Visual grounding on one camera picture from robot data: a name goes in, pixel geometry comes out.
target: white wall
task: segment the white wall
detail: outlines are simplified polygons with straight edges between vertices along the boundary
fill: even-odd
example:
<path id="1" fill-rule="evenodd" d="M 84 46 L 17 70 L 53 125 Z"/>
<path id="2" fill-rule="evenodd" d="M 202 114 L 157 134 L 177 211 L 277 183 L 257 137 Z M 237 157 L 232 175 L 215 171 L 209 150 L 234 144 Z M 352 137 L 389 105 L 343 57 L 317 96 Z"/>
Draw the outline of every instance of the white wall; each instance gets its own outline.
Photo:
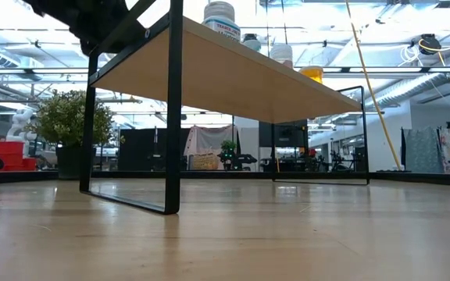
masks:
<path id="1" fill-rule="evenodd" d="M 411 105 L 412 128 L 446 127 L 450 122 L 449 105 Z"/>
<path id="2" fill-rule="evenodd" d="M 384 109 L 384 121 L 391 138 L 392 145 L 400 161 L 401 128 L 411 129 L 411 107 L 409 101 L 404 101 L 397 108 Z M 388 146 L 378 115 L 367 115 L 367 142 L 369 152 L 370 171 L 393 169 L 395 160 Z M 359 119 L 356 126 L 337 126 L 336 131 L 318 133 L 311 137 L 309 146 L 329 144 L 331 138 L 334 141 L 347 137 L 353 137 L 363 133 L 362 119 Z"/>

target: red container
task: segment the red container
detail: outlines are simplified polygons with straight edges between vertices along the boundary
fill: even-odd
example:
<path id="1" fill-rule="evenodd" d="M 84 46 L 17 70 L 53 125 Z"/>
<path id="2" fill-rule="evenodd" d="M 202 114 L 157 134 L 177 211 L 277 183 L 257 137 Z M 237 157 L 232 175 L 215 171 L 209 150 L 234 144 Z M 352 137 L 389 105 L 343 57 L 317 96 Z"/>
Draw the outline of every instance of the red container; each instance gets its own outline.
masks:
<path id="1" fill-rule="evenodd" d="M 23 142 L 0 142 L 0 159 L 5 163 L 5 166 L 23 165 Z"/>
<path id="2" fill-rule="evenodd" d="M 35 158 L 25 158 L 23 160 L 24 171 L 34 171 L 36 169 L 36 159 Z"/>
<path id="3" fill-rule="evenodd" d="M 19 141 L 0 141 L 0 155 L 3 154 L 22 154 L 23 142 Z"/>

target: jar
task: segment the jar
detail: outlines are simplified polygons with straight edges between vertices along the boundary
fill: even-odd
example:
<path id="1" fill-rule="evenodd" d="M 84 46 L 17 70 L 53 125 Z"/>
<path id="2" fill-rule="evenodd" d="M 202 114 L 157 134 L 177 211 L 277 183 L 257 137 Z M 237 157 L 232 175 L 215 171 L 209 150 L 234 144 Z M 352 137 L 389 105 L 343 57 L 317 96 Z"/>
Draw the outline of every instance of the jar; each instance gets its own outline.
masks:
<path id="1" fill-rule="evenodd" d="M 293 68 L 293 49 L 288 44 L 275 44 L 270 50 L 270 58 Z"/>
<path id="2" fill-rule="evenodd" d="M 234 7 L 227 2 L 216 1 L 206 5 L 202 25 L 237 42 L 241 41 L 241 28 L 235 24 Z"/>
<path id="3" fill-rule="evenodd" d="M 246 34 L 242 44 L 257 52 L 262 48 L 262 44 L 256 39 L 256 34 Z"/>

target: wooden tabletop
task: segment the wooden tabletop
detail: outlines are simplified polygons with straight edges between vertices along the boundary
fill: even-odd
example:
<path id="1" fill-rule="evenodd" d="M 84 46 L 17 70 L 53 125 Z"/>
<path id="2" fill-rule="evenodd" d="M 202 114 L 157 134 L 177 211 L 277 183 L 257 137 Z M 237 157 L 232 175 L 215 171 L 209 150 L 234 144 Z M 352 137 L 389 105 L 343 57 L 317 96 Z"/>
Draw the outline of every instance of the wooden tabletop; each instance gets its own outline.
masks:
<path id="1" fill-rule="evenodd" d="M 268 123 L 361 110 L 357 101 L 187 18 L 183 40 L 184 105 Z M 166 29 L 94 85 L 166 101 L 168 42 Z"/>

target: floor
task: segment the floor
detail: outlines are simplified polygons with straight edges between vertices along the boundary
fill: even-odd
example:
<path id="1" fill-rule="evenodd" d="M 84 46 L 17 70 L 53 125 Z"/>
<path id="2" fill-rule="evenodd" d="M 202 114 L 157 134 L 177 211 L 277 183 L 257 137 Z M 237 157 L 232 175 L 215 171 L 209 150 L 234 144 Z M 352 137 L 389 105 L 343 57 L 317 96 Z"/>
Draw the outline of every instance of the floor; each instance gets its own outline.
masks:
<path id="1" fill-rule="evenodd" d="M 160 201 L 160 180 L 93 189 Z M 179 215 L 0 184 L 0 280 L 450 280 L 450 187 L 185 180 Z"/>

